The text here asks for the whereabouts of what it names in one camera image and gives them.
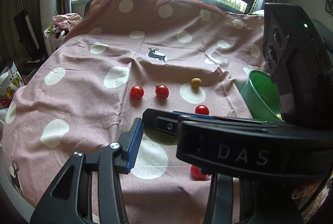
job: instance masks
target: camera lens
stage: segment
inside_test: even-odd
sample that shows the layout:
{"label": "camera lens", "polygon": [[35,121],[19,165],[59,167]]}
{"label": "camera lens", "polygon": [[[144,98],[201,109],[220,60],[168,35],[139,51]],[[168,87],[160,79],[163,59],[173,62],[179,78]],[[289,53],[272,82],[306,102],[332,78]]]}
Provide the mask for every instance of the camera lens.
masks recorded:
{"label": "camera lens", "polygon": [[272,65],[270,64],[270,60],[267,59],[266,61],[267,68],[271,71],[272,70]]}
{"label": "camera lens", "polygon": [[269,45],[268,45],[268,53],[269,53],[270,58],[276,63],[277,58],[276,58],[276,53],[275,53],[274,47],[272,46],[272,43],[269,43]]}
{"label": "camera lens", "polygon": [[274,40],[277,43],[277,45],[279,47],[282,47],[282,37],[281,37],[281,34],[280,34],[280,32],[277,28],[274,28],[273,36],[274,36]]}

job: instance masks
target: window pane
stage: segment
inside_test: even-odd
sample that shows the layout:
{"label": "window pane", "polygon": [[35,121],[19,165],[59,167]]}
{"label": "window pane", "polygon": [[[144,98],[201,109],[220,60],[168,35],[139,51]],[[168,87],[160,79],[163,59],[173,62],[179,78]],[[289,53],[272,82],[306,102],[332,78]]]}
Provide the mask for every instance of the window pane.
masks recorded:
{"label": "window pane", "polygon": [[247,7],[247,3],[243,2],[242,0],[203,0],[203,1],[214,4],[220,9],[226,10],[228,12],[233,12],[233,11],[232,9],[228,9],[228,7],[225,7],[223,4],[229,5],[233,9],[236,9],[242,13],[245,12],[245,9]]}

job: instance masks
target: white letter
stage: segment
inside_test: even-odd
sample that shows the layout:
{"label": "white letter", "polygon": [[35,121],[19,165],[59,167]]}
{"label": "white letter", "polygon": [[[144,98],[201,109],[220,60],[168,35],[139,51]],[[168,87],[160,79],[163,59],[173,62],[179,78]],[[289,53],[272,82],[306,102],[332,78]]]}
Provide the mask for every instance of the white letter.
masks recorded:
{"label": "white letter", "polygon": [[262,159],[264,162],[259,162],[259,161],[257,161],[256,162],[256,164],[257,165],[259,165],[259,166],[265,166],[266,164],[267,164],[267,162],[268,162],[268,159],[267,159],[267,157],[264,157],[262,154],[269,154],[269,151],[265,151],[265,150],[263,150],[263,151],[260,151],[259,152],[259,158],[260,159]]}
{"label": "white letter", "polygon": [[[222,149],[223,149],[223,148],[227,149],[225,155],[221,155],[221,153],[222,153]],[[226,146],[226,145],[221,144],[221,145],[220,145],[220,149],[219,149],[219,155],[218,155],[217,157],[218,157],[218,158],[221,158],[221,159],[226,159],[226,158],[228,158],[229,153],[230,153],[230,148],[229,148],[229,146]]]}
{"label": "white letter", "polygon": [[246,153],[246,148],[242,150],[242,152],[239,153],[239,155],[236,158],[236,162],[240,159],[243,159],[245,163],[247,164],[247,153]]}

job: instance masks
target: polka dot fabric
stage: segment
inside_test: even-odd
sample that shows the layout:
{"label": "polka dot fabric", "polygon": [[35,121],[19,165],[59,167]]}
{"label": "polka dot fabric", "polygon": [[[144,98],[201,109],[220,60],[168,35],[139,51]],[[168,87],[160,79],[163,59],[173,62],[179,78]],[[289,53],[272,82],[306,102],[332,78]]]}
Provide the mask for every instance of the polka dot fabric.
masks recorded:
{"label": "polka dot fabric", "polygon": [[[265,70],[262,25],[198,0],[94,0],[7,113],[4,161],[20,166],[24,198],[36,206],[74,151],[101,150],[146,108],[194,113],[203,104],[212,115],[250,118],[239,90],[250,70]],[[193,89],[192,78],[202,86]],[[167,99],[155,96],[156,84],[168,87]],[[134,85],[141,100],[129,97]],[[144,135],[134,169],[121,176],[131,224],[200,223],[210,181],[193,181],[175,153]],[[96,187],[92,198],[98,220]]]}

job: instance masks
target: deer print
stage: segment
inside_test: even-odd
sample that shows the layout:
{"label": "deer print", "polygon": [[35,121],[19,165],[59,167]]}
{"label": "deer print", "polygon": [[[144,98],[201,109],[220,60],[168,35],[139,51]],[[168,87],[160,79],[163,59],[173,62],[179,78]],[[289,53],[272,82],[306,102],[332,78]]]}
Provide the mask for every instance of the deer print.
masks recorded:
{"label": "deer print", "polygon": [[165,55],[162,56],[162,55],[157,55],[157,54],[155,54],[155,51],[158,51],[159,48],[152,48],[152,47],[149,47],[148,49],[150,50],[149,53],[148,53],[148,57],[150,57],[150,58],[155,58],[155,59],[159,59],[160,61],[165,62]]}
{"label": "deer print", "polygon": [[21,190],[20,182],[19,182],[19,176],[17,175],[17,172],[20,170],[20,166],[17,164],[16,161],[12,161],[11,167],[9,167],[9,175],[10,179],[12,180],[14,188],[18,190],[18,192],[21,194],[23,197],[23,192]]}

